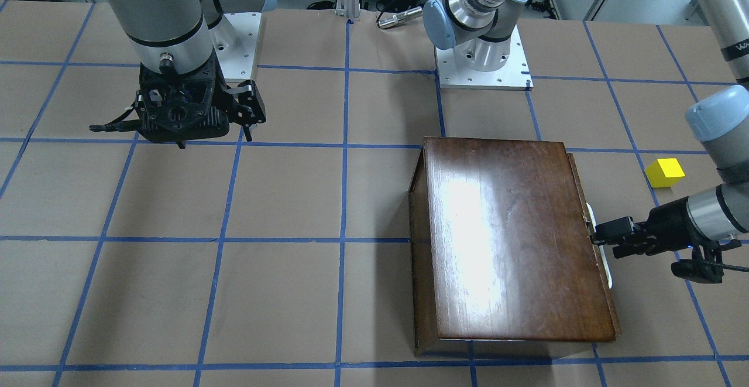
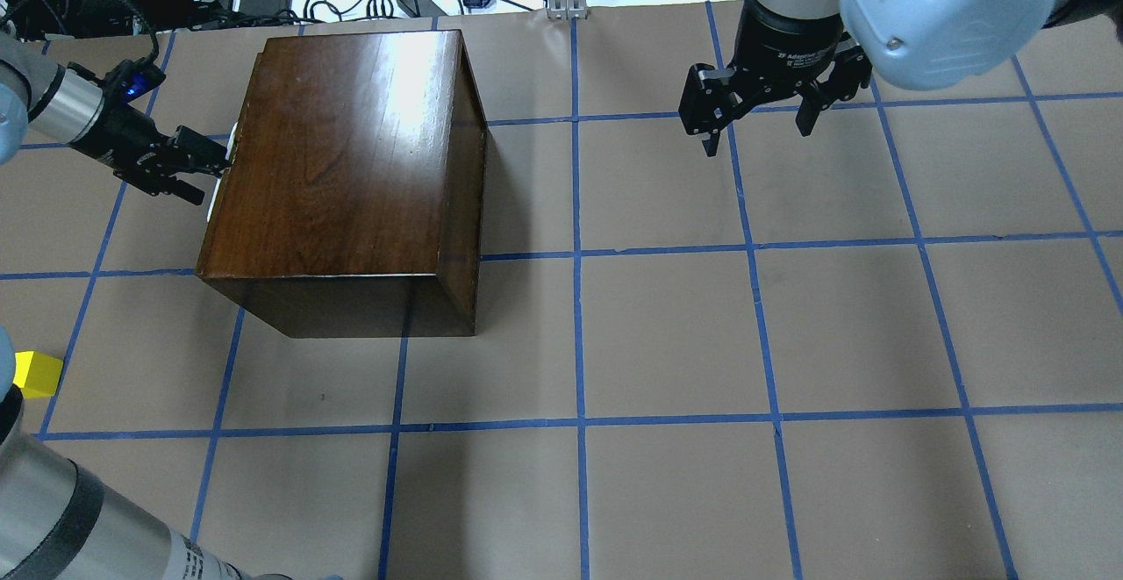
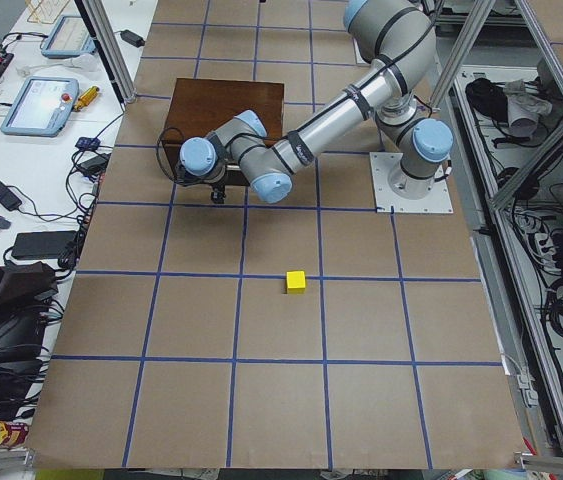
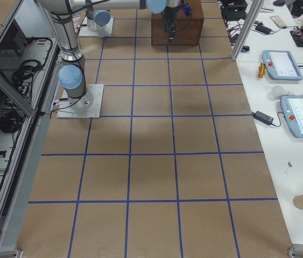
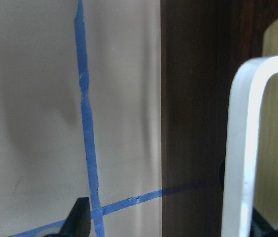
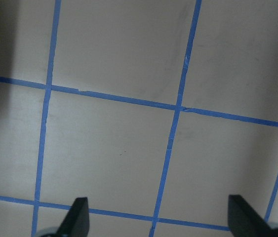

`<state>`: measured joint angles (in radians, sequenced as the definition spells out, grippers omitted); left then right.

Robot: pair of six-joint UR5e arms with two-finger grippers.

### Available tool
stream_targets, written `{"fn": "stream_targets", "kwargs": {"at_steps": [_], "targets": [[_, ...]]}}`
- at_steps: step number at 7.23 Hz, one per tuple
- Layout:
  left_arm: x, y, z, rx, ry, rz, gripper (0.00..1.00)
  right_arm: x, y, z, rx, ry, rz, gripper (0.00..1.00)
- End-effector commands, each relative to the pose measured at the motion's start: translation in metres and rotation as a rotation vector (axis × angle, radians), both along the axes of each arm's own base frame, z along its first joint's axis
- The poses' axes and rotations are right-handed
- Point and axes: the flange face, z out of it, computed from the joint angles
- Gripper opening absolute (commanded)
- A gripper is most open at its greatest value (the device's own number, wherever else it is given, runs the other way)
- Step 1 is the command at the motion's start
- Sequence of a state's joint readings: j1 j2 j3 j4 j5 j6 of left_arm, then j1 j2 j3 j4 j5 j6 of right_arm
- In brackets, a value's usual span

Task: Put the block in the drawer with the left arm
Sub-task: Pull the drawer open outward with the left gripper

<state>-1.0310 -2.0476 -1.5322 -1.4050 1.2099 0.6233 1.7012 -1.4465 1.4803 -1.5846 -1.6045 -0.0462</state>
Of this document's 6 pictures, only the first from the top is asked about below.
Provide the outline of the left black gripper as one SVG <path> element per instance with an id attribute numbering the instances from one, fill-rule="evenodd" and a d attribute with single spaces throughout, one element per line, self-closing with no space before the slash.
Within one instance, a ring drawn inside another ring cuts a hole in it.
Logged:
<path id="1" fill-rule="evenodd" d="M 592 243 L 613 245 L 614 258 L 623 259 L 680 251 L 698 245 L 698 236 L 689 216 L 688 198 L 683 197 L 653 208 L 648 219 L 640 223 L 639 232 L 638 224 L 630 216 L 595 225 Z"/>

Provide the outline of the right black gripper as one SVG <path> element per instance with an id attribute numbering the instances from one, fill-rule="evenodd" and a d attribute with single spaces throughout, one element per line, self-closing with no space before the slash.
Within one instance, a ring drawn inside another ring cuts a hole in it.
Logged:
<path id="1" fill-rule="evenodd" d="M 252 128 L 267 122 L 264 101 L 254 80 L 244 80 L 233 91 L 219 76 L 218 66 L 206 62 L 185 74 L 163 74 L 140 65 L 142 117 L 154 125 L 201 125 L 228 121 L 241 126 L 252 141 Z"/>

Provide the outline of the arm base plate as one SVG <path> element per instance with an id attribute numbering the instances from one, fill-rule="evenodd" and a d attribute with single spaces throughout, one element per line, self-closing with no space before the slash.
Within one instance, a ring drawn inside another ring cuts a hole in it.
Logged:
<path id="1" fill-rule="evenodd" d="M 211 29 L 219 64 L 228 82 L 254 80 L 262 18 L 260 12 L 225 14 Z"/>
<path id="2" fill-rule="evenodd" d="M 434 48 L 442 88 L 529 91 L 534 83 L 519 29 L 508 40 L 474 39 L 453 49 Z"/>

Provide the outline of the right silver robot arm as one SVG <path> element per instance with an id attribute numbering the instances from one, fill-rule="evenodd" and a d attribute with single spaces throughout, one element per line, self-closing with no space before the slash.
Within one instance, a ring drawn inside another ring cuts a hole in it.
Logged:
<path id="1" fill-rule="evenodd" d="M 227 54 L 243 58 L 231 14 L 257 16 L 277 0 L 107 0 L 140 61 L 131 106 L 92 132 L 136 132 L 153 143 L 223 137 L 230 125 L 251 141 L 267 121 L 264 101 L 248 70 L 232 87 L 223 73 Z"/>

